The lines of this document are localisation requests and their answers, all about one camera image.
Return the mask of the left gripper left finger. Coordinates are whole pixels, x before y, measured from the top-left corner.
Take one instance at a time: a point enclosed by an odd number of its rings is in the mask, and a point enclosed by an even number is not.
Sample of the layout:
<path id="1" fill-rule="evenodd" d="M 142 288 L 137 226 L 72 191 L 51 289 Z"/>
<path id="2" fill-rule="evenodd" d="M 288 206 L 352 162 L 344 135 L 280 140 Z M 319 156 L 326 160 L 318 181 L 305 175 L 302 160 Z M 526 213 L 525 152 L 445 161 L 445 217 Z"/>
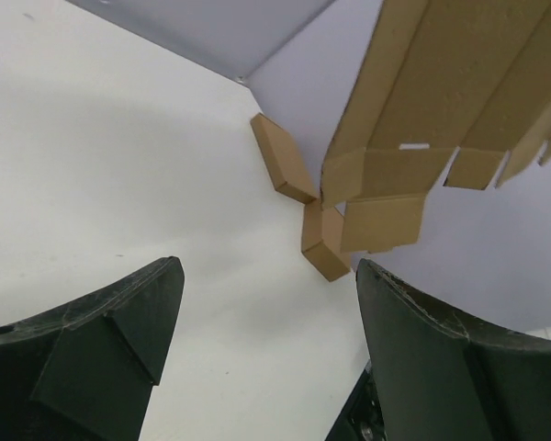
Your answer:
<path id="1" fill-rule="evenodd" d="M 180 260 L 0 326 L 0 440 L 136 440 L 185 285 Z"/>

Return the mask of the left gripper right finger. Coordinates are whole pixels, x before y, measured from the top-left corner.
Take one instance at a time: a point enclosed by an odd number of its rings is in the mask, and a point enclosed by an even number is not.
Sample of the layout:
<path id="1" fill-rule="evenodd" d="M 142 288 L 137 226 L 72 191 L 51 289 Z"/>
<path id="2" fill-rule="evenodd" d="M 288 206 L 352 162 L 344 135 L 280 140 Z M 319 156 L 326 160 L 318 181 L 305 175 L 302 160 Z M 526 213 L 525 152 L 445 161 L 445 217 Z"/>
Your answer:
<path id="1" fill-rule="evenodd" d="M 551 340 L 486 322 L 370 260 L 356 289 L 391 440 L 551 440 Z"/>

